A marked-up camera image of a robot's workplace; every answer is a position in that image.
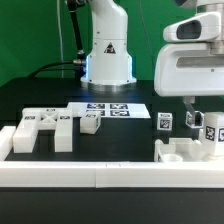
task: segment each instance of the warning label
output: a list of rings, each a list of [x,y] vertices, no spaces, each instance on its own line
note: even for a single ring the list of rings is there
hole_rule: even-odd
[[[114,50],[113,44],[110,42],[106,50],[104,51],[106,54],[116,54],[116,51]]]

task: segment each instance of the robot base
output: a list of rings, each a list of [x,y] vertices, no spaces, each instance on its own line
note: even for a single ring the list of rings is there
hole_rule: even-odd
[[[103,85],[103,84],[91,83],[86,80],[81,80],[81,87],[102,92],[121,92],[125,90],[134,89],[135,86],[136,86],[136,79],[133,79],[132,82],[129,82],[127,84],[120,84],[120,85]]]

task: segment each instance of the black table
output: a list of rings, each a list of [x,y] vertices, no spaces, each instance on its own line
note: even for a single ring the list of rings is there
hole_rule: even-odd
[[[17,78],[0,88],[0,127],[18,125],[27,107],[66,107],[68,102],[143,103],[151,119],[104,118],[96,135],[74,131],[75,150],[56,154],[52,133],[40,132],[32,154],[14,154],[7,161],[133,161],[152,162],[154,142],[169,137],[197,138],[184,124],[181,98],[161,98],[152,81],[138,81],[131,91],[103,93],[80,88],[73,79]],[[195,109],[224,111],[219,97],[197,98]],[[157,131],[157,113],[173,113],[171,132]],[[79,127],[79,119],[74,120]],[[68,189],[1,188],[2,223],[223,223],[222,189]]]

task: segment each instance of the square block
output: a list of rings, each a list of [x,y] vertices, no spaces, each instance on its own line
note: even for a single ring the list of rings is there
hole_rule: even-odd
[[[157,130],[172,131],[173,115],[171,113],[158,113]]]
[[[95,134],[101,125],[101,113],[99,111],[88,111],[80,119],[80,133]]]

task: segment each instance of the green backdrop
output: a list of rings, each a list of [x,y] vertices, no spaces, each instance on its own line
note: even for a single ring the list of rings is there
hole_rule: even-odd
[[[138,0],[115,0],[129,15],[128,51],[134,59],[134,76],[139,80],[153,79],[154,69],[141,23]],[[64,58],[76,57],[72,24],[64,0],[61,0]],[[24,77],[37,68],[60,61],[56,0],[0,0],[0,85],[14,77]],[[190,17],[193,10],[180,9],[172,0],[142,0],[147,33],[153,60],[165,44],[163,29]],[[89,6],[79,9],[78,19],[86,53],[91,50],[91,11]],[[60,77],[60,73],[41,76]]]

